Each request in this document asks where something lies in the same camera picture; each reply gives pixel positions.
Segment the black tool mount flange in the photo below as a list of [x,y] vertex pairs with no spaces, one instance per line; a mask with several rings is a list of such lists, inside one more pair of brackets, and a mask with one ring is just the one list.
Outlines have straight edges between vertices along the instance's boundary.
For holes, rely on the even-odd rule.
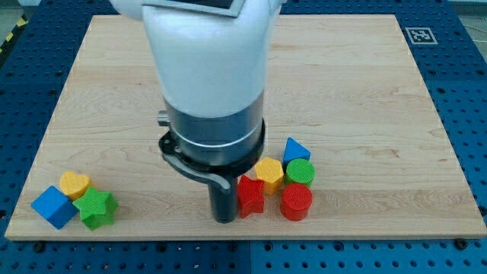
[[266,124],[262,119],[260,123],[260,134],[256,145],[241,159],[226,165],[201,164],[176,150],[176,139],[168,131],[159,140],[159,148],[162,158],[181,175],[205,183],[217,190],[230,190],[230,180],[239,177],[249,171],[259,160],[264,148],[266,136]]

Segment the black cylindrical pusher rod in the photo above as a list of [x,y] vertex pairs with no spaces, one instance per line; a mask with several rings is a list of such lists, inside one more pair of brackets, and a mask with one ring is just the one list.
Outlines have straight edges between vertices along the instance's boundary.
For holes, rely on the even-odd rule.
[[208,185],[213,218],[219,223],[232,222],[237,217],[237,178],[223,177],[223,182]]

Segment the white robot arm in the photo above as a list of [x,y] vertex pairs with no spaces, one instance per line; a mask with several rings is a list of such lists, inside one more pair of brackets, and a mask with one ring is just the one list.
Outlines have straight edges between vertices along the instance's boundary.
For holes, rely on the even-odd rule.
[[216,221],[233,221],[237,179],[263,150],[269,40],[282,0],[110,2],[144,24],[165,103],[163,159],[208,186]]

